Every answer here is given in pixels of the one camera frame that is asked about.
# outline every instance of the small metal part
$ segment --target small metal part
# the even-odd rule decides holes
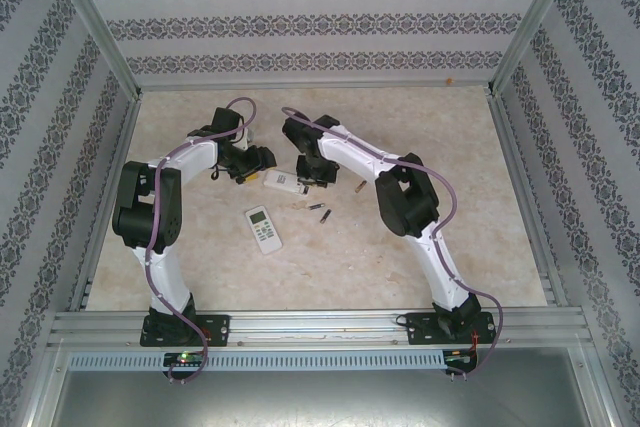
[[[362,189],[364,189],[364,186],[367,185],[367,181],[363,180],[362,182],[360,182],[360,185],[358,187],[356,187],[356,194],[359,193]]]
[[[325,221],[327,220],[327,217],[329,217],[329,215],[331,215],[331,209],[327,209],[327,211],[324,213],[324,215],[320,219],[320,223],[324,224]]]

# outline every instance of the wall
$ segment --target wall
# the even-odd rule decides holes
[[[130,102],[70,0],[0,0],[0,426],[83,265]]]
[[[532,0],[95,0],[137,81],[488,81]]]
[[[552,253],[640,424],[640,0],[554,0],[503,92]]]

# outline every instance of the marble floor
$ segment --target marble floor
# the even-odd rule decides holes
[[[254,143],[269,147],[278,169],[295,172],[296,148],[281,133],[282,106],[315,119],[329,114],[354,134],[388,152],[413,152],[443,174],[459,197],[457,216],[444,231],[468,285],[505,306],[546,305],[481,87],[300,89],[146,93],[128,158],[148,161],[208,124],[216,107],[252,97],[258,116]],[[248,105],[238,104],[247,116]],[[292,310],[426,308],[431,293],[409,245],[380,220],[375,188],[354,192],[360,178],[346,169],[327,189],[306,198],[202,173],[183,188],[183,225],[176,249],[198,309]],[[447,192],[434,181],[440,213]],[[324,209],[306,206],[325,202]],[[262,255],[244,212],[266,206],[284,244]],[[142,268],[109,229],[88,310],[146,310]]]

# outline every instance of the purple cable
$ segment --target purple cable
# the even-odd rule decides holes
[[[176,155],[179,152],[183,151],[187,147],[191,147],[192,145],[198,145],[198,144],[201,144],[202,142],[207,142],[209,140],[219,139],[220,137],[226,137],[228,135],[233,135],[233,134],[236,134],[236,133],[246,129],[247,126],[251,122],[253,122],[253,119],[256,118],[256,113],[258,111],[258,109],[256,107],[256,103],[253,101],[253,99],[250,99],[249,97],[238,97],[237,99],[233,99],[231,102],[229,102],[229,104],[227,105],[226,108],[228,109],[229,107],[231,107],[236,102],[240,102],[240,101],[243,101],[243,100],[249,102],[251,104],[251,107],[253,108],[253,112],[251,113],[251,117],[249,117],[249,120],[247,120],[244,124],[242,124],[241,126],[235,128],[233,130],[229,130],[228,132],[222,132],[220,134],[213,134],[213,135],[209,135],[207,137],[201,137],[201,138],[199,138],[197,140],[185,142],[184,144],[179,145],[178,147],[173,149],[171,152],[169,152],[160,161],[160,163],[156,167],[156,172],[155,172],[155,177],[154,177],[155,199],[153,201],[153,226],[152,226],[152,229],[151,229],[151,239],[149,240],[149,245],[147,245],[147,248],[146,248],[146,250],[144,252],[144,273],[145,273],[145,277],[147,278],[147,283],[149,284],[149,288],[151,289],[151,292],[153,292],[153,295],[155,295],[158,298],[158,300],[162,303],[162,305],[164,305],[167,309],[169,309],[173,315],[175,315],[180,320],[182,320],[185,324],[187,324],[189,327],[191,327],[196,332],[196,334],[198,334],[200,339],[202,340],[202,362],[200,363],[200,367],[198,367],[198,370],[196,370],[189,377],[187,377],[186,379],[182,379],[180,381],[181,384],[186,384],[188,382],[191,382],[192,380],[194,380],[196,377],[198,377],[202,373],[202,370],[205,368],[205,366],[207,364],[207,359],[209,358],[209,346],[207,345],[207,338],[204,335],[204,332],[202,332],[202,330],[196,324],[191,322],[187,317],[182,315],[182,312],[180,312],[179,310],[174,308],[168,301],[166,301],[164,299],[163,295],[156,288],[156,285],[153,283],[153,279],[151,278],[151,252],[153,250],[153,247],[156,245],[156,241],[158,240],[158,228],[160,226],[160,200],[161,200],[160,199],[160,174],[162,172],[162,169],[163,169],[164,165],[171,159],[171,157],[173,157],[174,155]],[[167,375],[169,377],[169,382],[171,382],[171,383],[173,383],[173,381],[176,380],[174,377],[171,376],[171,372],[173,371],[173,367],[174,366],[172,365],[169,368],[169,372],[167,373]]]
[[[432,177],[435,177],[436,179],[438,179],[442,183],[442,185],[445,186],[445,188],[449,192],[449,195],[451,196],[451,212],[449,212],[449,215],[447,215],[444,218],[444,220],[442,222],[440,222],[436,226],[435,229],[433,229],[432,238],[433,238],[433,242],[434,242],[434,245],[435,245],[436,253],[438,254],[438,258],[440,259],[440,262],[442,263],[442,266],[444,267],[444,270],[447,273],[447,275],[449,276],[449,278],[451,278],[451,280],[453,280],[460,288],[466,290],[470,294],[479,295],[480,297],[484,297],[486,299],[489,299],[491,302],[496,304],[496,308],[498,309],[499,323],[496,326],[496,336],[493,339],[493,342],[491,343],[491,346],[489,347],[489,350],[487,351],[487,355],[484,356],[484,359],[482,360],[480,365],[478,365],[472,372],[470,372],[468,374],[468,377],[471,377],[472,375],[475,375],[480,370],[480,368],[484,364],[487,363],[487,359],[491,356],[491,354],[493,353],[493,351],[496,348],[496,345],[498,344],[498,339],[500,338],[500,334],[502,333],[502,325],[503,325],[503,321],[504,321],[504,312],[502,310],[502,305],[500,304],[498,299],[496,299],[493,295],[487,294],[486,292],[482,292],[480,290],[473,289],[471,287],[468,287],[461,280],[456,278],[456,276],[453,275],[453,272],[451,272],[451,269],[449,268],[449,266],[447,265],[447,262],[444,259],[444,255],[442,254],[442,250],[440,249],[440,245],[438,243],[437,234],[438,234],[438,232],[440,232],[444,228],[445,225],[447,225],[449,222],[451,222],[451,219],[453,219],[453,216],[456,214],[456,211],[458,210],[458,197],[456,196],[456,192],[453,189],[453,186],[442,175],[440,175],[435,170],[431,170],[429,167],[425,167],[424,165],[414,164],[414,163],[411,163],[411,162],[405,162],[403,160],[398,160],[398,159],[394,159],[394,158],[388,158],[388,157],[385,157],[383,155],[380,155],[376,151],[370,149],[366,145],[361,144],[360,142],[358,142],[357,140],[353,139],[352,137],[350,137],[348,135],[342,134],[340,132],[336,132],[336,131],[331,130],[331,129],[327,129],[326,127],[323,127],[321,125],[316,124],[315,122],[311,122],[310,120],[306,120],[303,117],[297,116],[296,114],[299,114],[301,116],[304,115],[304,114],[302,112],[296,110],[296,109],[293,109],[291,107],[283,107],[282,108],[282,112],[284,112],[284,114],[287,115],[288,117],[300,122],[301,124],[308,125],[309,127],[312,127],[314,129],[320,130],[321,132],[329,133],[329,134],[331,134],[331,135],[333,135],[333,136],[335,136],[335,137],[337,137],[339,139],[344,140],[345,142],[349,142],[350,144],[355,145],[359,149],[363,150],[367,154],[373,156],[374,158],[376,158],[376,159],[378,159],[380,161],[388,162],[388,163],[394,164],[394,165],[399,165],[399,166],[405,167],[407,169],[419,170],[419,171],[424,172],[424,173],[426,173],[428,175],[431,175]]]

